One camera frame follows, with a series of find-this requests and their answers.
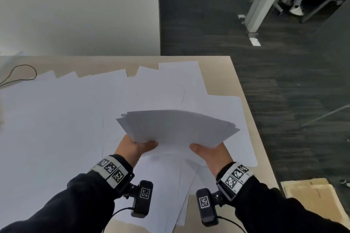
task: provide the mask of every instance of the black cable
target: black cable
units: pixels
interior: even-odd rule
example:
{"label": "black cable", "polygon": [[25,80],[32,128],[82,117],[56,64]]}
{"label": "black cable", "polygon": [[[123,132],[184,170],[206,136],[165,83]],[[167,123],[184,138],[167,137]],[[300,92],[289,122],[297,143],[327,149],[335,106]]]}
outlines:
{"label": "black cable", "polygon": [[111,216],[111,219],[112,219],[112,217],[113,217],[115,214],[119,213],[120,211],[128,210],[128,209],[129,209],[129,210],[133,210],[132,207],[125,207],[125,208],[122,208],[122,209],[116,211],[116,212]]}
{"label": "black cable", "polygon": [[226,220],[226,221],[228,221],[228,222],[234,223],[234,224],[235,224],[236,226],[238,226],[244,233],[246,233],[246,232],[244,231],[244,229],[243,229],[239,224],[233,222],[232,220],[227,219],[227,218],[224,218],[224,217],[221,217],[221,216],[218,216],[218,218],[221,218],[221,219]]}
{"label": "black cable", "polygon": [[[9,82],[6,82],[5,84],[3,84],[3,83],[4,83],[6,80],[8,80],[8,78],[12,75],[12,72],[13,72],[13,70],[15,70],[16,67],[22,67],[22,66],[29,66],[29,67],[33,68],[34,71],[35,71],[35,77],[34,77],[34,78],[31,78],[31,79],[17,79],[17,80],[9,81]],[[5,85],[8,84],[8,83],[12,83],[12,82],[16,82],[16,81],[34,80],[34,79],[36,79],[37,76],[38,76],[38,72],[36,71],[36,69],[35,69],[34,67],[32,67],[32,66],[30,66],[30,65],[28,65],[28,64],[20,64],[19,66],[15,66],[14,68],[12,68],[10,74],[5,78],[4,81],[2,81],[2,82],[0,83],[0,87],[5,86]]]}

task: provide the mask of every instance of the black sleeve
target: black sleeve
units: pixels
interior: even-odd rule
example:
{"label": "black sleeve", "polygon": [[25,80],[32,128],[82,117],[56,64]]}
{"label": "black sleeve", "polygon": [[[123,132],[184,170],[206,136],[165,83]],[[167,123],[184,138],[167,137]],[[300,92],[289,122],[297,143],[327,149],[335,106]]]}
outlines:
{"label": "black sleeve", "polygon": [[[221,170],[217,180],[231,165],[233,163]],[[247,180],[236,198],[227,204],[235,207],[236,217],[243,223],[247,233],[350,232],[343,225],[306,210],[298,200],[285,199],[277,188],[269,189],[254,176]]]}
{"label": "black sleeve", "polygon": [[[124,158],[119,155],[113,157],[132,172],[132,167]],[[55,195],[32,217],[12,223],[0,233],[101,233],[112,217],[114,200],[120,197],[104,178],[92,170],[73,178],[66,190]]]}

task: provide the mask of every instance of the table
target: table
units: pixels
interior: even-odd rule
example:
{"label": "table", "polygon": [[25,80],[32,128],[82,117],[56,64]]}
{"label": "table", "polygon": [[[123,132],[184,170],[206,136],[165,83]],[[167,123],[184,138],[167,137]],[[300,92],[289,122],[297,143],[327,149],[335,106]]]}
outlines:
{"label": "table", "polygon": [[[158,69],[158,63],[182,61],[198,61],[208,94],[239,96],[241,98],[249,135],[258,160],[258,166],[252,168],[252,171],[259,181],[267,184],[268,187],[278,187],[229,56],[21,56],[7,62],[6,66],[0,69],[0,81],[18,64],[30,64],[37,69],[38,74],[53,70],[56,76],[60,77],[75,71],[79,77],[82,77],[119,69],[126,69],[128,76],[135,76],[139,66]],[[11,80],[29,78],[32,74],[33,70],[31,68],[19,67],[14,72]],[[219,215],[242,225],[234,215],[234,208],[229,206],[217,207],[217,212]],[[186,225],[184,227],[177,226],[174,232],[192,233],[198,230],[201,232],[241,232],[238,227],[226,221],[220,221],[218,226],[205,228],[200,220],[196,198],[191,195],[188,203]],[[144,233],[148,231],[142,227],[112,220],[107,225],[105,232]]]}

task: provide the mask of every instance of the black and white square marker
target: black and white square marker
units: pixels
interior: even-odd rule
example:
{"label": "black and white square marker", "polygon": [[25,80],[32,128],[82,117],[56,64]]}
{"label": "black and white square marker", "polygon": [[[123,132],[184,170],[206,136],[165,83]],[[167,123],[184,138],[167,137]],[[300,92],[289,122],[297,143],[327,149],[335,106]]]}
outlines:
{"label": "black and white square marker", "polygon": [[105,170],[107,170],[108,173],[112,173],[117,169],[116,165],[114,165],[112,162],[108,163],[106,166],[103,167]]}
{"label": "black and white square marker", "polygon": [[103,160],[101,160],[97,165],[103,167],[103,166],[106,165],[108,162],[109,162],[109,160],[103,159]]}
{"label": "black and white square marker", "polygon": [[236,181],[234,178],[232,178],[231,176],[229,176],[229,177],[227,178],[227,180],[225,181],[225,183],[226,183],[231,189],[233,189],[234,186],[235,186],[235,184],[237,183],[237,181]]}
{"label": "black and white square marker", "polygon": [[208,196],[200,197],[199,198],[199,203],[201,205],[201,209],[210,206]]}
{"label": "black and white square marker", "polygon": [[249,169],[247,169],[245,166],[243,166],[243,165],[240,165],[240,166],[238,166],[238,168],[241,170],[241,171],[243,171],[244,173],[246,173],[247,171],[249,171]]}
{"label": "black and white square marker", "polygon": [[124,174],[118,169],[113,175],[112,178],[115,179],[117,183],[119,183],[123,178]]}
{"label": "black and white square marker", "polygon": [[240,171],[239,169],[235,169],[231,175],[235,177],[236,179],[240,179],[243,176],[243,172]]}
{"label": "black and white square marker", "polygon": [[147,188],[141,188],[141,193],[140,193],[140,198],[143,199],[148,199],[149,198],[149,194],[150,194],[151,190],[147,189]]}

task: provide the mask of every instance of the person's right arm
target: person's right arm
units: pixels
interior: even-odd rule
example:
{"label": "person's right arm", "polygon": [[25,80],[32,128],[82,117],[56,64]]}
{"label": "person's right arm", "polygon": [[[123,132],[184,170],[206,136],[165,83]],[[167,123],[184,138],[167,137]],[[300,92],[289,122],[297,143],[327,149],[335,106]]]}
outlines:
{"label": "person's right arm", "polygon": [[[223,143],[214,149],[197,144],[191,144],[190,148],[206,161],[217,181],[234,163]],[[278,189],[269,189],[254,176],[226,204],[235,207],[236,217],[247,233],[350,232],[343,225],[306,210],[298,200],[285,199]]]}

